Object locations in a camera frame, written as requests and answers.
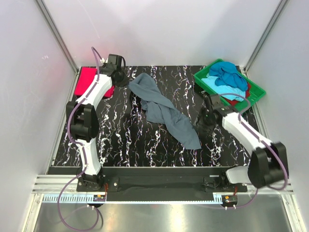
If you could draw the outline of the grey blue t shirt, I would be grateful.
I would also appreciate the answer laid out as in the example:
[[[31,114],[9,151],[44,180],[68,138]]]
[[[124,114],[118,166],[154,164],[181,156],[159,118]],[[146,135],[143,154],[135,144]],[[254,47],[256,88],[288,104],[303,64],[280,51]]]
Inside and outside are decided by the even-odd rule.
[[[164,124],[168,132],[187,150],[201,149],[198,134],[191,121],[173,103],[161,94],[155,80],[142,73],[130,81],[128,88],[141,99],[146,119]]]

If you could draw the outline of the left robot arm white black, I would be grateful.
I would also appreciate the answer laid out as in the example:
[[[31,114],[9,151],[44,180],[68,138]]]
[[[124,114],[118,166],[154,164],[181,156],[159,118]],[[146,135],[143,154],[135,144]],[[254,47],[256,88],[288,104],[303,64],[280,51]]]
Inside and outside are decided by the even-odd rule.
[[[84,93],[66,105],[67,135],[80,150],[82,174],[90,176],[87,185],[93,191],[104,187],[104,179],[98,176],[101,165],[95,143],[99,131],[96,109],[112,87],[123,87],[128,83],[123,70],[125,67],[126,61],[122,56],[109,54],[107,61],[97,66],[94,78]]]

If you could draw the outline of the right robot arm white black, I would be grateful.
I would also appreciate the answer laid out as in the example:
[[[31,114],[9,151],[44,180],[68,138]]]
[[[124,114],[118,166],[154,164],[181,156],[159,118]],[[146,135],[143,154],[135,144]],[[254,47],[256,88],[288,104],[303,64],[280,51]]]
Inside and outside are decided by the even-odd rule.
[[[232,105],[224,105],[221,96],[210,95],[205,100],[199,121],[204,126],[219,125],[232,134],[250,155],[247,166],[233,166],[219,179],[223,191],[231,191],[237,184],[252,184],[255,188],[274,190],[286,188],[289,179],[286,147],[272,142],[249,125]]]

